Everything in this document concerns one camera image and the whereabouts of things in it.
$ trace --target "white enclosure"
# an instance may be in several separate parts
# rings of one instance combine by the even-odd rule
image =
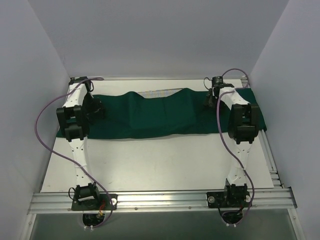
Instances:
[[[51,156],[38,143],[34,122],[45,103],[66,93],[70,77],[180,79],[186,86],[186,79],[229,68],[250,75],[306,239],[320,239],[320,1],[2,0],[0,32],[1,239],[19,239],[33,194],[50,192],[43,181]],[[136,91],[137,84],[128,80],[110,93]],[[179,88],[177,80],[163,86]],[[61,105],[39,122],[51,147]],[[45,181],[53,172],[49,167]]]
[[[288,0],[29,2],[72,77],[203,78],[250,72]]]

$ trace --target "glass panel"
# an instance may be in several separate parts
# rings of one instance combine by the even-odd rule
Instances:
[[[217,239],[296,240],[286,209],[252,210],[237,227],[217,212],[115,213],[101,228],[84,230],[79,214],[38,214],[32,240]]]

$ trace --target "black bracket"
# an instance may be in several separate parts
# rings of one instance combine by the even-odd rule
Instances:
[[[88,92],[82,102],[82,106],[86,110],[86,115],[91,124],[93,124],[91,116],[96,115],[102,119],[106,117],[106,108],[98,97],[93,97],[91,92]]]
[[[215,109],[217,107],[220,89],[225,87],[234,88],[235,86],[233,86],[231,83],[224,83],[224,78],[222,76],[213,77],[211,80],[211,88],[206,95],[203,105]]]
[[[259,133],[259,112],[257,104],[233,104],[228,123],[228,135],[236,141],[252,144]]]
[[[81,106],[59,107],[56,116],[60,125],[62,136],[69,142],[72,139],[83,140],[90,132],[89,122]]]
[[[229,185],[228,181],[224,191],[209,191],[206,193],[208,207],[210,209],[221,208],[246,208],[250,199],[248,186]]]
[[[101,210],[116,210],[117,209],[117,194],[109,194],[111,199],[115,199],[113,208],[111,207],[110,201],[107,194],[100,193],[96,183],[89,183],[88,186],[79,186],[75,188],[73,200],[72,200],[72,211],[89,211],[89,210],[100,210],[102,203],[104,202],[104,208]]]
[[[80,83],[81,81],[86,80],[86,79],[88,79],[87,76],[71,77],[71,78],[70,78],[70,82],[69,82],[69,86],[72,85],[72,84],[78,84],[78,83]],[[90,81],[90,80],[85,81],[83,84],[85,85],[85,88],[86,88],[86,90],[87,90],[89,93],[92,92],[92,89],[91,89],[91,81]]]

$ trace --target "green cloth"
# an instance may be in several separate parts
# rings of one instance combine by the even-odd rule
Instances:
[[[256,103],[250,88],[237,90],[248,102]],[[184,88],[159,98],[144,98],[136,92],[121,96],[95,95],[106,108],[106,118],[94,118],[89,139],[147,139],[171,134],[218,133],[216,111],[204,107],[206,91]],[[221,129],[227,132],[230,110],[220,112]],[[262,114],[259,129],[266,129]]]

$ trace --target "metal frame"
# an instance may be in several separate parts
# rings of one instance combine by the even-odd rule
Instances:
[[[297,210],[295,208],[290,208],[290,209],[288,209],[288,213],[290,216],[290,220],[291,220],[292,227],[293,227],[296,238],[298,240],[306,240],[304,231],[302,229],[302,226],[301,226],[299,218],[298,218]]]
[[[35,225],[36,214],[27,214],[24,222],[23,230],[20,236],[20,240],[29,240],[32,234],[32,230]]]
[[[207,192],[212,192],[212,190],[114,192],[118,194],[117,209],[114,213],[215,211],[214,208],[208,208]],[[64,192],[37,193],[32,198],[29,213],[90,214],[97,212],[94,210],[71,211],[71,204],[71,199]],[[294,209],[295,207],[294,196],[289,188],[257,189],[255,191],[252,209]]]
[[[277,173],[277,167],[276,167],[276,163],[274,160],[274,157],[272,155],[269,143],[268,143],[268,139],[267,139],[267,135],[266,132],[260,131],[259,135],[258,135],[260,142],[261,142],[261,146],[262,146],[262,150],[265,156],[265,159],[268,160],[267,164],[269,166],[269,171],[270,173]]]

